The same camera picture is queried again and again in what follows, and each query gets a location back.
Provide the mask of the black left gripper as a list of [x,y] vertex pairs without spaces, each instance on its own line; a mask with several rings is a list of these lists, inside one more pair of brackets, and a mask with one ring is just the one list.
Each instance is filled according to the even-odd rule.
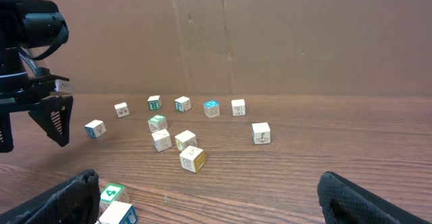
[[56,52],[68,41],[67,26],[52,1],[1,0],[1,153],[14,149],[11,112],[29,111],[50,139],[61,147],[69,143],[74,98],[50,97],[56,82],[68,79],[37,68],[31,78],[22,62],[40,61]]

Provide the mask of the green top block number 4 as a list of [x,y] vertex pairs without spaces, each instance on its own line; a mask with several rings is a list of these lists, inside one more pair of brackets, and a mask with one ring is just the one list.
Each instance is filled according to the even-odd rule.
[[101,192],[99,206],[102,209],[106,209],[113,201],[130,203],[130,197],[125,186],[118,184],[108,184],[105,186]]

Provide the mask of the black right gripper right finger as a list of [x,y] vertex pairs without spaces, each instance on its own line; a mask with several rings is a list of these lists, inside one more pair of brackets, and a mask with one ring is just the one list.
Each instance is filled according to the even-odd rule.
[[431,224],[331,171],[321,176],[317,194],[326,224]]

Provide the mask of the wooden block yellow side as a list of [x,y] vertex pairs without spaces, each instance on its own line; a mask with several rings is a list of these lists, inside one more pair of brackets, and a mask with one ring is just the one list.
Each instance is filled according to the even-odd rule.
[[180,153],[180,163],[182,167],[193,173],[197,173],[199,169],[205,164],[205,162],[205,151],[201,148],[188,146]]

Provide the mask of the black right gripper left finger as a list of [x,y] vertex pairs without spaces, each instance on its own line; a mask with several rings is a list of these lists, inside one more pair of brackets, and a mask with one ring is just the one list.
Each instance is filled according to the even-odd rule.
[[99,175],[86,169],[1,214],[7,224],[94,224],[99,215]]

